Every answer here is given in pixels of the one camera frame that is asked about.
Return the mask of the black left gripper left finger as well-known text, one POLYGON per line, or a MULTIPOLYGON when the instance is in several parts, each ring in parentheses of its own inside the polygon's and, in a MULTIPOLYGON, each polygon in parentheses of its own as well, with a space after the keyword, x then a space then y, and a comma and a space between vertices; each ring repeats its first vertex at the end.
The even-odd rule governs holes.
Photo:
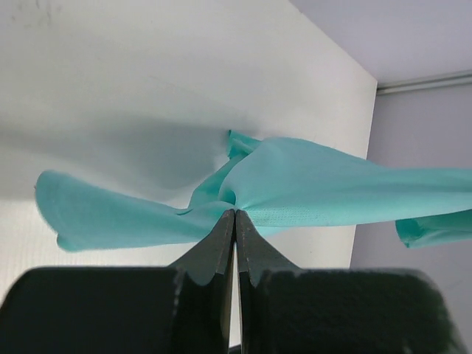
POLYGON ((3 353, 226 353, 235 212, 165 267, 43 267, 1 306, 3 353))

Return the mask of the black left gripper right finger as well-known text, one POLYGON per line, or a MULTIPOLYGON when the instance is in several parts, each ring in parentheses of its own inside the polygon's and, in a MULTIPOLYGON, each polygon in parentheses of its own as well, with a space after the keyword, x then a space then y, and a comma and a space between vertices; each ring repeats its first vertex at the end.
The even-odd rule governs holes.
POLYGON ((439 288, 407 268, 300 268, 235 215, 242 353, 459 353, 439 288))

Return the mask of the teal t shirt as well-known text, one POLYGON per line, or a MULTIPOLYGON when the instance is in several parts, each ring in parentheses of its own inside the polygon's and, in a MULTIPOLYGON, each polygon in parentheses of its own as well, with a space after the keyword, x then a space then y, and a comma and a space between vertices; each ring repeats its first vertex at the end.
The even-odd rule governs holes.
POLYGON ((192 243, 229 209, 265 237, 297 227, 394 221, 409 248, 471 237, 471 171, 391 168, 303 139, 229 133, 228 161, 188 206, 133 198, 55 171, 40 174, 35 201, 66 251, 192 243))

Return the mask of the right rear aluminium post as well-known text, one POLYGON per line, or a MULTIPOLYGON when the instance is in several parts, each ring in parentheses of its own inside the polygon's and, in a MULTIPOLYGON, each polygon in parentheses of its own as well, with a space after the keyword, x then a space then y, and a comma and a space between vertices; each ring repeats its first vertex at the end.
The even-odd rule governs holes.
POLYGON ((380 83, 377 95, 400 94, 414 91, 443 89, 471 84, 471 70, 419 77, 391 83, 380 83))

